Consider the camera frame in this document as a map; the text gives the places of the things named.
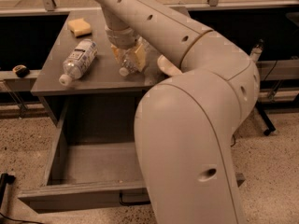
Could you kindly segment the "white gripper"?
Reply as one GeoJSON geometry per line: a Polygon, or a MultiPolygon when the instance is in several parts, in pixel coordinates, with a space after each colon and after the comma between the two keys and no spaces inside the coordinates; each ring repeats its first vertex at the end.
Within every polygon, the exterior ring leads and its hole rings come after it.
{"type": "MultiPolygon", "coordinates": [[[[125,50],[132,48],[136,44],[139,35],[132,28],[112,30],[106,26],[105,31],[108,40],[112,44],[110,47],[117,63],[122,64],[125,50]]],[[[133,60],[136,69],[142,72],[146,65],[146,51],[142,43],[134,47],[133,60]]]]}

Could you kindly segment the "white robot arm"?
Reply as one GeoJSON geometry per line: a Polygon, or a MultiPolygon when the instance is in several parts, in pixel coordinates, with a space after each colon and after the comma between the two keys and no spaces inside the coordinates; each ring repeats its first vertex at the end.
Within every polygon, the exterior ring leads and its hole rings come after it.
{"type": "Polygon", "coordinates": [[[218,32],[155,0],[95,0],[180,71],[135,113],[135,146],[158,224],[246,224],[231,139],[258,98],[254,61],[218,32]]]}

